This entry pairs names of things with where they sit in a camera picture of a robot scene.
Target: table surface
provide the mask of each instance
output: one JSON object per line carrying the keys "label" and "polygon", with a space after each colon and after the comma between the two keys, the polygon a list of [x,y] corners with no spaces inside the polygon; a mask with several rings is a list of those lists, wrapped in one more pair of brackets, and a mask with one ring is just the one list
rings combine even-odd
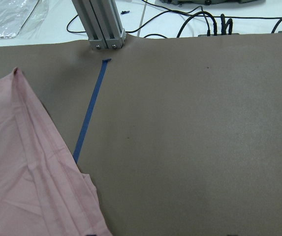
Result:
{"label": "table surface", "polygon": [[[198,6],[194,3],[184,3],[182,6],[172,5],[162,3],[159,0],[149,0],[148,2],[181,11],[189,11]],[[164,10],[145,4],[141,0],[116,0],[116,4],[119,12],[130,11],[128,14],[120,15],[126,31],[137,29],[141,24]],[[34,29],[32,27],[34,22],[29,19],[16,38],[0,39],[0,46],[62,43],[88,38],[85,33],[69,33],[66,31],[67,23],[76,15],[71,0],[41,0],[37,7],[41,9],[43,6],[48,6],[48,12],[41,24],[38,24]],[[282,0],[258,0],[244,4],[226,2],[203,7],[205,11],[214,16],[223,13],[225,16],[282,17]],[[150,33],[159,33],[174,38],[185,20],[185,16],[167,13],[154,19],[132,35],[144,37]],[[217,22],[220,31],[220,20],[218,18]],[[252,34],[270,33],[277,20],[234,19],[233,22],[233,33]],[[70,29],[82,31],[84,28],[77,18],[71,24]],[[194,19],[185,27],[181,37],[196,37],[200,34],[206,34],[206,30],[207,27],[203,18]],[[277,31],[280,30],[282,30],[282,23]]]}

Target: metal bracket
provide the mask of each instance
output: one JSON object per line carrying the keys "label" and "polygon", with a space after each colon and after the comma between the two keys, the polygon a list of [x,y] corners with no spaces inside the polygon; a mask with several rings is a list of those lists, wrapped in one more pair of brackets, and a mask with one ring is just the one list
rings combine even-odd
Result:
{"label": "metal bracket", "polygon": [[93,49],[122,48],[126,32],[115,0],[72,0]]}

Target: plastic bag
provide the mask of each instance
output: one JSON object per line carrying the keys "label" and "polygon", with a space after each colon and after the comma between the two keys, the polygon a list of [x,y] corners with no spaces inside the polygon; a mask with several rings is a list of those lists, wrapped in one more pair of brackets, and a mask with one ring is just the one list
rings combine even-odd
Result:
{"label": "plastic bag", "polygon": [[38,3],[39,0],[0,0],[0,38],[16,37]]}

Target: pink fabric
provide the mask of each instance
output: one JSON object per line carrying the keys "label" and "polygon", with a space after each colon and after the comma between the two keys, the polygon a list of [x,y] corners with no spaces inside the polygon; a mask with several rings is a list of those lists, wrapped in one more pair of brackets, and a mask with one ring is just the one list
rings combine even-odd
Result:
{"label": "pink fabric", "polygon": [[81,174],[19,69],[0,79],[0,236],[110,236]]}

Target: small blue tape piece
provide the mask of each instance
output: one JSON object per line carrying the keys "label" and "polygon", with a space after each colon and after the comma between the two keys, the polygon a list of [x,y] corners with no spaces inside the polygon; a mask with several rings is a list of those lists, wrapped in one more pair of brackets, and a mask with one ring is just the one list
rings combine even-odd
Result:
{"label": "small blue tape piece", "polygon": [[88,109],[87,109],[87,112],[86,112],[86,115],[85,115],[85,118],[84,118],[84,121],[83,121],[82,129],[81,129],[80,135],[78,136],[77,143],[76,143],[76,146],[75,146],[75,150],[74,150],[74,153],[73,153],[73,158],[74,158],[75,163],[78,162],[78,158],[80,156],[80,152],[81,152],[81,149],[82,149],[82,146],[83,146],[85,135],[86,135],[86,132],[87,132],[87,129],[88,129],[88,126],[89,126],[89,123],[90,123],[90,120],[91,120],[91,117],[92,117],[92,114],[93,114],[93,110],[94,110],[94,106],[95,106],[95,103],[96,103],[96,100],[97,100],[97,96],[98,96],[98,93],[99,93],[101,82],[102,82],[102,79],[105,75],[107,64],[108,64],[109,61],[111,61],[111,59],[102,60],[100,73],[99,73],[98,79],[96,81],[96,85],[95,85],[95,88],[94,88],[94,91],[93,91],[93,94],[92,94],[92,97],[91,97],[91,101],[88,105]]}

